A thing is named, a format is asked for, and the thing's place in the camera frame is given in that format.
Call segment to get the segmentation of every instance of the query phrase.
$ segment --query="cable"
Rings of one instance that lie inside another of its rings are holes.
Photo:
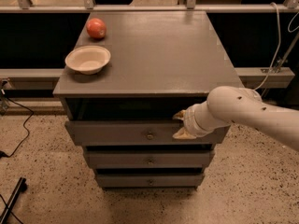
[[[299,25],[295,28],[291,30],[291,24],[293,22],[293,20],[297,17],[297,15],[299,14],[299,11],[293,16],[293,18],[291,19],[289,25],[288,25],[288,32],[289,33],[293,33],[294,31],[296,31],[297,29],[299,29]]]
[[[10,209],[9,206],[7,205],[7,202],[4,200],[3,196],[0,194],[0,198],[2,199],[4,205],[6,206],[6,209]],[[10,213],[12,216],[14,216],[21,224],[23,224],[23,222],[21,220],[18,219],[18,217],[16,215],[14,215],[14,213],[10,210]]]
[[[278,18],[278,47],[277,47],[277,50],[276,50],[276,52],[275,52],[275,54],[274,54],[274,56],[273,56],[272,62],[271,62],[271,64],[270,64],[270,66],[269,66],[269,70],[268,70],[268,72],[267,72],[267,75],[266,75],[265,78],[263,79],[262,83],[261,83],[258,87],[256,87],[256,88],[254,89],[255,91],[258,90],[258,89],[260,89],[260,88],[262,87],[262,85],[265,83],[265,81],[268,79],[268,77],[269,77],[269,75],[270,75],[270,73],[271,73],[271,68],[272,68],[272,66],[273,66],[274,60],[276,59],[276,57],[277,57],[277,55],[278,55],[278,51],[279,51],[279,49],[280,49],[280,44],[281,44],[280,18],[279,18],[278,6],[277,6],[276,3],[271,3],[271,5],[274,6],[274,8],[275,8],[276,11],[277,11],[277,18]]]
[[[3,152],[3,151],[1,151],[0,150],[0,159],[2,158],[2,157],[4,157],[4,158],[10,158],[10,157],[12,157],[14,154],[15,154],[15,152],[18,150],[18,148],[20,147],[20,145],[28,138],[28,136],[30,135],[30,131],[27,129],[27,127],[26,127],[26,123],[27,123],[27,121],[29,120],[29,118],[31,118],[33,115],[34,115],[34,111],[32,110],[32,109],[30,109],[30,108],[28,108],[28,107],[26,107],[26,106],[24,106],[24,105],[21,105],[21,104],[19,104],[19,103],[17,103],[17,102],[14,102],[14,101],[12,101],[11,99],[9,99],[9,98],[7,98],[10,102],[12,102],[12,103],[14,103],[14,104],[16,104],[16,105],[18,105],[18,106],[20,106],[20,107],[23,107],[23,108],[25,108],[25,109],[27,109],[27,110],[29,110],[31,113],[30,113],[30,115],[29,115],[29,117],[26,119],[26,121],[23,123],[23,125],[22,125],[22,127],[24,127],[24,129],[27,131],[27,134],[26,134],[26,136],[19,142],[19,144],[16,146],[16,148],[13,150],[13,152],[10,154],[10,155],[8,155],[8,154],[6,154],[5,152]]]

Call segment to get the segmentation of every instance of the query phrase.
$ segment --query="gray drawer front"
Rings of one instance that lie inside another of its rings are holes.
[[[95,179],[102,188],[198,187],[204,179],[204,174],[164,176],[97,175]]]
[[[206,168],[214,151],[194,153],[138,153],[118,154],[85,152],[89,167],[98,168]]]
[[[80,146],[149,144],[218,144],[228,128],[217,129],[203,138],[176,140],[181,128],[177,121],[68,121],[65,127]]]

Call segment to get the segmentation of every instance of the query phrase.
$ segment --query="open drawer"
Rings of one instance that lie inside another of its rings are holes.
[[[177,140],[172,136],[181,127],[177,120],[68,121],[65,127],[79,146],[121,146],[159,144],[218,144],[228,128],[219,128],[203,138]]]

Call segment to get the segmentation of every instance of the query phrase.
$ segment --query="black cable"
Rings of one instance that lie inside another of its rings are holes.
[[[1,151],[0,150],[0,159],[2,158],[2,157],[4,157],[4,158],[10,158],[10,157],[12,157],[14,154],[15,154],[15,152],[18,150],[18,148],[20,147],[20,145],[28,138],[28,136],[30,135],[30,131],[27,129],[27,127],[25,126],[26,125],[26,123],[27,123],[27,121],[29,120],[29,118],[31,118],[33,115],[34,115],[34,111],[32,110],[32,109],[30,109],[30,108],[28,108],[28,107],[26,107],[26,106],[24,106],[24,105],[21,105],[21,104],[19,104],[19,103],[17,103],[17,102],[14,102],[14,101],[12,101],[11,99],[9,99],[9,98],[7,98],[10,102],[12,102],[13,104],[16,104],[16,105],[18,105],[18,106],[20,106],[20,107],[23,107],[23,108],[25,108],[25,109],[27,109],[28,111],[30,111],[31,112],[31,114],[30,114],[30,116],[26,119],[26,121],[23,123],[23,125],[22,125],[22,127],[24,127],[24,129],[27,131],[27,135],[19,142],[19,144],[17,145],[17,147],[13,150],[13,152],[10,154],[10,155],[8,155],[8,154],[6,154],[5,152],[3,152],[3,151]]]
[[[6,209],[10,210],[9,206],[7,205],[7,202],[4,200],[3,196],[0,194],[0,198],[2,199],[4,205],[6,206]],[[14,216],[21,224],[23,224],[23,222],[21,220],[18,219],[18,217],[16,215],[14,215],[14,213],[10,210],[10,213],[12,216]]]

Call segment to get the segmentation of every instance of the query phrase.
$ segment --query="drawer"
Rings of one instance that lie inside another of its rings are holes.
[[[159,187],[198,187],[204,174],[201,172],[183,169],[174,172],[128,172],[106,173],[95,172],[95,179],[101,188],[159,188]]]
[[[74,143],[80,146],[148,145],[148,144],[217,144],[228,128],[219,128],[205,137],[177,140],[172,135],[182,123],[178,120],[132,121],[68,121],[66,129]]]
[[[84,151],[89,167],[99,168],[206,168],[211,163],[214,151],[202,151],[196,146],[172,149],[173,146],[156,148],[101,148]]]

